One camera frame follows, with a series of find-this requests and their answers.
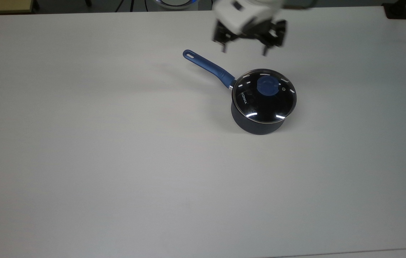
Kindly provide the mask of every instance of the black cable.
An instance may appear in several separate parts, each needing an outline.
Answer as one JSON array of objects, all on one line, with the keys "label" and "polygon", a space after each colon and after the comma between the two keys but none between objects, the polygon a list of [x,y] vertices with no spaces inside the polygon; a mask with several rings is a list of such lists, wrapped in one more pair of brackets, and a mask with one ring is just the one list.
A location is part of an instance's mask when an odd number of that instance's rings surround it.
[{"label": "black cable", "polygon": [[133,6],[134,6],[134,0],[131,0],[131,5],[129,6],[129,11],[133,11]]},{"label": "black cable", "polygon": [[120,3],[119,3],[119,5],[118,5],[117,9],[115,10],[115,12],[117,12],[117,11],[120,9],[120,6],[122,5],[123,1],[124,1],[124,0],[121,0],[121,1],[120,1]]}]

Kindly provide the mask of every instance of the floor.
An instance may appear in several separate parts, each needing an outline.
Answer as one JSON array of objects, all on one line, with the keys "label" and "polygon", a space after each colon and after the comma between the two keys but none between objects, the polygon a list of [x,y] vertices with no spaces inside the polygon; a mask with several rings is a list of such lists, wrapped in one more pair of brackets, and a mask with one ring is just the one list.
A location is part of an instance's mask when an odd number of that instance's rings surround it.
[{"label": "floor", "polygon": [[[92,0],[93,5],[88,7],[85,0],[38,0],[40,10],[36,14],[44,13],[113,13],[129,11],[154,10],[152,0]],[[291,5],[308,5],[310,0],[287,0]],[[331,6],[380,6],[383,2],[394,0],[318,0],[316,7]],[[198,10],[211,10],[211,0],[200,0]]]}]

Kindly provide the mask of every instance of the white table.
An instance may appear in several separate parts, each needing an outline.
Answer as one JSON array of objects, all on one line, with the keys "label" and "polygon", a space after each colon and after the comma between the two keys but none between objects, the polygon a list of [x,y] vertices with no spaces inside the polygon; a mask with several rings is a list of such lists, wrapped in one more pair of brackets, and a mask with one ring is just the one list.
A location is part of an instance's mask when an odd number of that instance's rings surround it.
[{"label": "white table", "polygon": [[[250,258],[406,248],[406,21],[284,11],[285,46],[222,54],[211,12],[0,16],[0,258]],[[298,103],[240,129],[235,76]]]}]

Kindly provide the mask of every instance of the blue handle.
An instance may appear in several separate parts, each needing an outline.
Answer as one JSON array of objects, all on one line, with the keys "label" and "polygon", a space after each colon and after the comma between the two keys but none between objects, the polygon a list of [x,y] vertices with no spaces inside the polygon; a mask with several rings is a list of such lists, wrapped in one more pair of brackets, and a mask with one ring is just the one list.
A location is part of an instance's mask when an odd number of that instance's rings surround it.
[{"label": "blue handle", "polygon": [[227,88],[229,88],[232,82],[235,80],[235,77],[233,77],[233,75],[231,75],[229,72],[191,50],[185,50],[182,55],[190,62],[200,66],[208,72],[211,72],[213,75],[216,75],[216,77],[219,78],[219,80],[221,80],[221,82]]}]

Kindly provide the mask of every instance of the pot lid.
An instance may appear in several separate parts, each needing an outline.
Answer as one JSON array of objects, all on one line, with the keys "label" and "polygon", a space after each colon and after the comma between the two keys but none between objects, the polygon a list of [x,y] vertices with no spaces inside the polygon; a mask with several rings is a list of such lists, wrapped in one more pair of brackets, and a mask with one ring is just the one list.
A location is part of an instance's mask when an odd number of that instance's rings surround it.
[{"label": "pot lid", "polygon": [[292,83],[270,69],[256,69],[242,75],[233,86],[232,99],[244,116],[262,124],[285,119],[297,101]]}]

